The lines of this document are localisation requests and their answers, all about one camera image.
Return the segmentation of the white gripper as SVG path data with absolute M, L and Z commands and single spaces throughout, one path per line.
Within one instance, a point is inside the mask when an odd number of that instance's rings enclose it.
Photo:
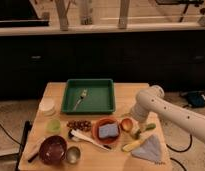
M 134 105 L 130 110 L 131 116 L 138 121 L 138 126 L 141 132 L 145 132 L 147 128 L 147 118 L 149 111 L 140 105 Z

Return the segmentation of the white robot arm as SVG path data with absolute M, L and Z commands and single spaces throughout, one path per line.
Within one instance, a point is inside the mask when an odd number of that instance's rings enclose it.
M 130 110 L 132 117 L 139 124 L 146 124 L 149 113 L 157 113 L 205 143 L 205 116 L 165 101 L 164 95 L 158 85 L 141 89 Z

